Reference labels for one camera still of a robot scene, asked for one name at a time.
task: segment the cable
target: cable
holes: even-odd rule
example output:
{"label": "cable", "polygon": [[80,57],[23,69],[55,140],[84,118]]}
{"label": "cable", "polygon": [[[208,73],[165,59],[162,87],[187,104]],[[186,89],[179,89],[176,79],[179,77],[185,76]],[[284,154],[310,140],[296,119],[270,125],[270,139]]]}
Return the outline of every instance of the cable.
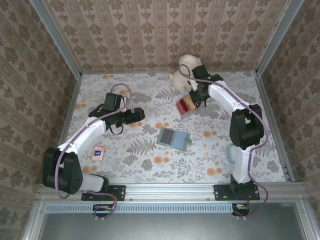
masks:
{"label": "cable", "polygon": [[[117,201],[117,198],[115,196],[113,196],[112,194],[110,193],[103,193],[103,192],[95,192],[95,191],[86,191],[88,194],[93,194],[93,195],[100,195],[100,196],[109,196],[109,197],[112,197],[113,200],[114,200],[114,206],[113,208],[111,209],[111,211],[104,217],[101,217],[101,219],[106,219],[106,218],[109,218],[112,213],[116,210],[116,207],[117,207],[117,204],[118,204],[118,201]],[[100,209],[100,208],[103,208],[103,206],[97,206],[95,209],[94,209],[94,212],[93,212],[93,215],[95,216],[95,219],[97,220],[98,218],[100,218],[99,216],[97,216],[97,210]]]}
{"label": "cable", "polygon": [[128,99],[128,101],[126,102],[126,104],[119,108],[118,110],[116,111],[113,111],[113,112],[110,112],[108,114],[105,114],[101,117],[98,117],[96,118],[95,120],[91,121],[88,125],[84,126],[75,136],[74,138],[71,139],[71,141],[68,143],[67,146],[65,146],[65,148],[62,150],[62,152],[60,153],[59,157],[58,157],[58,160],[56,162],[56,166],[55,166],[55,173],[54,173],[54,188],[55,188],[55,191],[56,191],[56,194],[58,195],[58,197],[60,199],[67,199],[69,197],[69,193],[66,195],[66,196],[62,196],[60,191],[59,191],[59,186],[58,186],[58,173],[59,173],[59,167],[60,167],[60,163],[61,163],[61,160],[62,160],[62,157],[64,156],[64,154],[66,153],[66,151],[70,148],[71,144],[73,144],[75,142],[75,140],[77,140],[77,138],[87,129],[89,128],[91,125],[93,125],[94,123],[96,123],[97,121],[101,120],[101,119],[104,119],[106,117],[109,117],[111,115],[114,115],[114,114],[117,114],[117,113],[120,113],[123,109],[125,109],[130,103],[131,103],[131,98],[132,98],[132,92],[131,92],[131,89],[128,85],[124,84],[124,83],[118,83],[118,84],[115,84],[110,92],[112,93],[112,91],[114,90],[115,87],[117,86],[125,86],[128,91],[129,91],[129,94],[130,94],[130,97]]}
{"label": "cable", "polygon": [[114,134],[114,135],[120,135],[120,134],[122,134],[122,132],[124,131],[124,126],[121,125],[121,131],[120,131],[119,133],[114,133],[114,131],[112,130],[111,126],[109,127],[109,129],[110,129],[110,132],[111,132],[112,134]]}
{"label": "cable", "polygon": [[268,140],[269,140],[269,130],[268,130],[268,128],[267,128],[267,125],[266,125],[265,122],[262,120],[262,118],[259,116],[259,114],[257,114],[255,111],[253,111],[248,105],[244,104],[241,99],[239,99],[232,91],[230,91],[230,90],[228,89],[228,87],[226,87],[226,86],[224,86],[224,85],[221,85],[221,84],[219,84],[219,83],[217,83],[217,82],[214,82],[214,81],[196,79],[196,78],[194,78],[194,77],[191,77],[190,74],[189,74],[189,75],[186,75],[186,74],[182,73],[181,67],[187,68],[189,73],[190,73],[190,69],[189,69],[189,67],[188,67],[187,65],[185,65],[185,64],[180,64],[180,65],[179,65],[179,72],[180,72],[180,74],[181,74],[182,76],[184,76],[185,78],[190,79],[190,80],[194,80],[194,81],[196,81],[196,82],[203,82],[203,83],[213,84],[213,85],[216,85],[216,86],[222,88],[223,90],[225,90],[225,91],[226,91],[234,100],[236,100],[240,105],[242,105],[243,107],[245,107],[246,109],[248,109],[248,110],[261,122],[261,124],[262,124],[262,126],[263,126],[263,128],[264,128],[264,131],[265,131],[265,140],[264,140],[264,142],[263,142],[262,144],[258,145],[258,146],[253,147],[253,148],[250,150],[250,152],[249,152],[249,162],[248,162],[248,169],[247,169],[248,176],[249,176],[249,178],[250,178],[256,185],[258,185],[259,187],[261,187],[261,188],[265,191],[265,199],[264,199],[262,205],[258,208],[258,210],[256,210],[256,211],[253,212],[252,214],[245,216],[246,218],[248,218],[248,217],[253,217],[254,215],[256,215],[257,213],[259,213],[259,212],[261,211],[261,209],[265,206],[265,204],[266,204],[266,202],[267,202],[267,200],[268,200],[268,197],[269,197],[268,190],[267,190],[263,185],[261,185],[260,183],[258,183],[258,182],[251,176],[251,173],[250,173],[250,170],[251,170],[251,161],[252,161],[252,153],[253,153],[253,151],[264,147],[264,146],[267,144]]}

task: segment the patterned wallpaper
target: patterned wallpaper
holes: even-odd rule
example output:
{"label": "patterned wallpaper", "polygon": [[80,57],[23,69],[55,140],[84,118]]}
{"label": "patterned wallpaper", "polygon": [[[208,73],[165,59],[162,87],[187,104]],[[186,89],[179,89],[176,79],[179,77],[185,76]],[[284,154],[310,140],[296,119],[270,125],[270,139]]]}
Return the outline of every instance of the patterned wallpaper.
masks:
{"label": "patterned wallpaper", "polygon": [[282,140],[320,220],[320,1],[305,0],[263,73]]}
{"label": "patterned wallpaper", "polygon": [[289,0],[45,0],[82,72],[255,69]]}
{"label": "patterned wallpaper", "polygon": [[0,238],[26,226],[75,79],[28,0],[0,1]]}

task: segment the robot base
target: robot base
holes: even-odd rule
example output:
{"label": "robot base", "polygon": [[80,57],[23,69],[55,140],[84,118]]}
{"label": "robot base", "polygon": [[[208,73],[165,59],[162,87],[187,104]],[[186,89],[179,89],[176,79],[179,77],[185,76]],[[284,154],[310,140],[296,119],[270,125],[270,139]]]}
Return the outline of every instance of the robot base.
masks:
{"label": "robot base", "polygon": [[251,180],[246,183],[238,183],[231,175],[231,183],[217,184],[213,186],[216,201],[250,201],[260,200],[258,186]]}
{"label": "robot base", "polygon": [[[112,194],[116,197],[118,201],[124,201],[126,195],[126,186],[125,185],[109,185],[109,180],[106,177],[99,176],[103,178],[103,186],[99,193]],[[82,201],[113,201],[113,198],[105,195],[95,195],[91,193],[82,193]]]}

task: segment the card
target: card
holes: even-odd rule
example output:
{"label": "card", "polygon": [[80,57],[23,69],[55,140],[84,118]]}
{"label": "card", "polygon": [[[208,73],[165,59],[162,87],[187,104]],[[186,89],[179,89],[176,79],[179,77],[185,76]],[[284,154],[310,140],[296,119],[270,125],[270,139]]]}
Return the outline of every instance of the card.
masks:
{"label": "card", "polygon": [[92,160],[102,161],[106,147],[105,146],[95,146],[93,150]]}

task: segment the floral floor mat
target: floral floor mat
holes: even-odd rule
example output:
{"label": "floral floor mat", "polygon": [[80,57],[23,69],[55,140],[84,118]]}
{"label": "floral floor mat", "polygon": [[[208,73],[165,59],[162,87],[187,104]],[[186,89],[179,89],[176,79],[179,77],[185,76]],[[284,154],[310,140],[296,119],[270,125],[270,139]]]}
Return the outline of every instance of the floral floor mat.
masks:
{"label": "floral floor mat", "polygon": [[[220,74],[239,97],[250,104],[259,104],[263,110],[253,72],[215,74]],[[104,102],[106,93],[117,83],[130,86],[130,107],[143,108],[145,119],[124,126],[120,135],[107,131],[97,139],[95,146],[106,148],[103,160],[92,161],[94,146],[90,146],[80,160],[84,173],[106,176],[112,184],[230,181],[234,169],[227,159],[227,149],[232,144],[229,138],[230,116],[217,101],[209,99],[207,107],[201,106],[194,114],[181,118],[175,103],[182,95],[172,85],[168,73],[82,76],[68,137],[84,124],[88,113]],[[117,87],[115,93],[129,96],[122,86]],[[267,123],[264,110],[263,119]],[[192,144],[187,151],[157,145],[161,127],[190,133]],[[258,182],[285,182],[272,135],[266,147],[255,153],[252,173]]]}

